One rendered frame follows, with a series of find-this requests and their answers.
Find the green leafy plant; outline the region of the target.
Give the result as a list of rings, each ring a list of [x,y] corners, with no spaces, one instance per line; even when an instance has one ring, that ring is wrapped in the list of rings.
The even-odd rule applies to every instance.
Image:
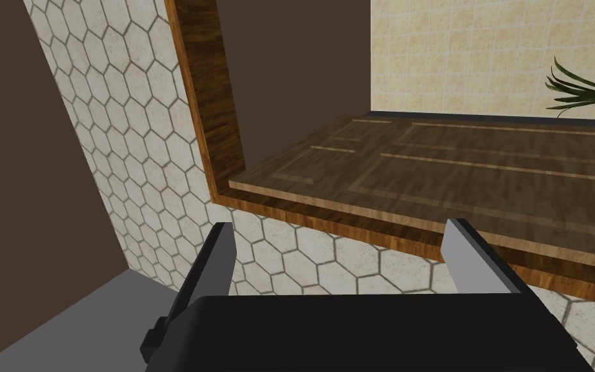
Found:
[[[545,86],[566,96],[555,98],[557,105],[548,109],[558,111],[558,116],[561,116],[573,108],[595,105],[595,82],[566,69],[555,57],[553,60]]]

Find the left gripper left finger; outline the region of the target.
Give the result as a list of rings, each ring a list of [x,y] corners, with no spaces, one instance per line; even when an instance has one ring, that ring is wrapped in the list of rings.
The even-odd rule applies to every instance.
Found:
[[[192,302],[204,296],[226,296],[236,256],[233,224],[215,223],[178,292],[175,312],[182,313]]]

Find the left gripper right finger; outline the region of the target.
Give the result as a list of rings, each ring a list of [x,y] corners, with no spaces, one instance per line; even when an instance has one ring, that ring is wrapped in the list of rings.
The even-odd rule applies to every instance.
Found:
[[[523,292],[521,278],[465,219],[446,221],[441,255],[459,293]]]

